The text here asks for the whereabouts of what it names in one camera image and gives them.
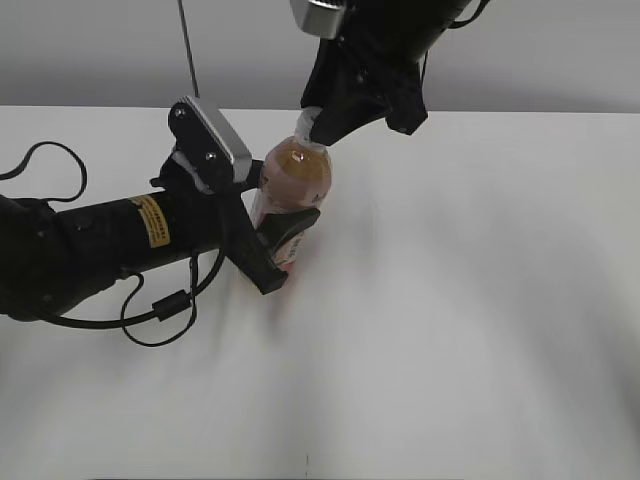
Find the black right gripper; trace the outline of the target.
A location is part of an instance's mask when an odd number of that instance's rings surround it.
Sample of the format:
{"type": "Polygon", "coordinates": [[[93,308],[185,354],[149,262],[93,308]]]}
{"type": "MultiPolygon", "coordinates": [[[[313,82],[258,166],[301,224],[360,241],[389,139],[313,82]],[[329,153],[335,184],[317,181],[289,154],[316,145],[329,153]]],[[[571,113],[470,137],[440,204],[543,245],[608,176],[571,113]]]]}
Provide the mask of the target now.
{"type": "Polygon", "coordinates": [[[319,107],[310,139],[332,146],[385,117],[413,135],[427,120],[420,59],[428,52],[426,19],[343,19],[333,39],[320,39],[300,105],[319,107]]]}

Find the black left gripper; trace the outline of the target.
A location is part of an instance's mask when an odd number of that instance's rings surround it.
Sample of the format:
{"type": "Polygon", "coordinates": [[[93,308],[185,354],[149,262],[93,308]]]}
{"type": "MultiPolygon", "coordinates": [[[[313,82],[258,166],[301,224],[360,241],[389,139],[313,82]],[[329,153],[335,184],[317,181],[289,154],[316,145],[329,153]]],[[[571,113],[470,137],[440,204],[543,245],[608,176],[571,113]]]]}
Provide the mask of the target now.
{"type": "Polygon", "coordinates": [[[167,195],[174,210],[172,224],[185,231],[189,251],[217,249],[266,295],[285,283],[285,272],[275,265],[280,262],[280,251],[316,223],[320,210],[312,207],[269,213],[255,230],[242,194],[260,187],[264,164],[263,160],[253,160],[243,184],[226,192],[205,195],[197,191],[187,173],[168,158],[151,184],[162,188],[167,195]]]}

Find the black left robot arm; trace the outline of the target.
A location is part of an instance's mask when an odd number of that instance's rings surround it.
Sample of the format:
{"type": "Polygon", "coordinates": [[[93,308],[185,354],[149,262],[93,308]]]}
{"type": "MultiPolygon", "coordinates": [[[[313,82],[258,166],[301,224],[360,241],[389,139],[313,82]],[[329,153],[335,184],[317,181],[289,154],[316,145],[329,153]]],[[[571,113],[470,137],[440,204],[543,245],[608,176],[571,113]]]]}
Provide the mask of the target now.
{"type": "Polygon", "coordinates": [[[241,195],[257,187],[261,167],[254,162],[247,182],[212,194],[199,191],[190,175],[168,160],[150,194],[64,211],[55,211],[47,199],[3,197],[2,314],[93,330],[164,320],[191,307],[217,273],[133,317],[81,320],[66,314],[118,280],[212,250],[218,263],[230,260],[261,293],[281,288],[288,275],[273,253],[314,225],[320,212],[307,207],[269,214],[254,226],[241,195]]]}

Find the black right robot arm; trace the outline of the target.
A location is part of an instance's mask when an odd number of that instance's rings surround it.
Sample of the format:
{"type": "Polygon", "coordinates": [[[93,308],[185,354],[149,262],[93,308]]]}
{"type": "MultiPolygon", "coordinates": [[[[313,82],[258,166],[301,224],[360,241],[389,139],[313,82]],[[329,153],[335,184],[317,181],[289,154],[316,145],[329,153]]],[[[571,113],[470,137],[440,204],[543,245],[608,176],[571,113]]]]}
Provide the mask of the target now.
{"type": "Polygon", "coordinates": [[[479,2],[467,19],[465,1],[293,1],[298,28],[318,38],[319,48],[302,108],[319,113],[312,141],[331,146],[357,129],[382,119],[405,135],[427,119],[423,84],[429,49],[448,30],[476,20],[479,2]]]}

